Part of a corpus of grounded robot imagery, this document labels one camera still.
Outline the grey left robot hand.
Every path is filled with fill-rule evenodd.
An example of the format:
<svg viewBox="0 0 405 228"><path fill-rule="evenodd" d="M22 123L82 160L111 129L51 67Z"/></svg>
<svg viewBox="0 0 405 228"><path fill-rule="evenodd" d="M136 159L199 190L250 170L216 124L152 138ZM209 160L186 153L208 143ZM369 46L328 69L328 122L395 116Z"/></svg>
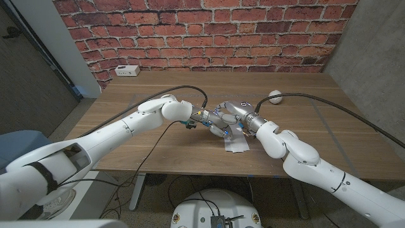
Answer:
<svg viewBox="0 0 405 228"><path fill-rule="evenodd" d="M230 125L237 122L235 115L226 114L222 111L203 111L203 121L208 123L209 130L212 134L224 139L233 139L233 133Z"/></svg>

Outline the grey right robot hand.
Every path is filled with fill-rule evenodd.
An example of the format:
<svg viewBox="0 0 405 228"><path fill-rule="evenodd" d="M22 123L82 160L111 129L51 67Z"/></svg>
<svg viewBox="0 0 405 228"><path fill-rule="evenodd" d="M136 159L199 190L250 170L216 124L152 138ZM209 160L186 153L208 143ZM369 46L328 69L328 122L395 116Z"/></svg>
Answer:
<svg viewBox="0 0 405 228"><path fill-rule="evenodd" d="M245 101L226 101L216 107L218 116L227 124L233 125L237 122L242 124L252 124L257 116L254 108Z"/></svg>

